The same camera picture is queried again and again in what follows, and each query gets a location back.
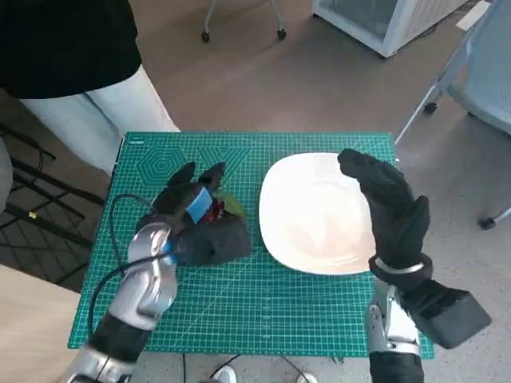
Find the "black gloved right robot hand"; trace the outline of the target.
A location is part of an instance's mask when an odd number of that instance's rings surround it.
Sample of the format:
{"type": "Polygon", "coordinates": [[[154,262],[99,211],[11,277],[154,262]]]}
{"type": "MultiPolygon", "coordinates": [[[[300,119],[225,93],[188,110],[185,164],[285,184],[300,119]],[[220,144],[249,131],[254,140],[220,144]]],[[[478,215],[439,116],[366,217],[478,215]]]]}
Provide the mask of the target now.
{"type": "Polygon", "coordinates": [[[358,181],[370,208],[375,256],[393,269],[427,264],[422,247],[430,226],[430,201],[414,196],[393,165],[354,149],[338,155],[341,172],[358,181]]]}

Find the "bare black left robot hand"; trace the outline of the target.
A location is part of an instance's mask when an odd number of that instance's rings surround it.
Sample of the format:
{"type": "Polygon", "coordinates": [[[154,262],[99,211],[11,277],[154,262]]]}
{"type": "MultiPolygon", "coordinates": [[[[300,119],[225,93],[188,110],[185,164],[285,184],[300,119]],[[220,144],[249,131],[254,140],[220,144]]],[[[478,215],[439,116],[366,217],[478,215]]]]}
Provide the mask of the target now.
{"type": "Polygon", "coordinates": [[[225,167],[223,162],[214,164],[194,180],[196,163],[186,163],[171,176],[166,188],[154,199],[156,216],[165,218],[175,232],[225,217],[225,203],[215,197],[225,167]]]}

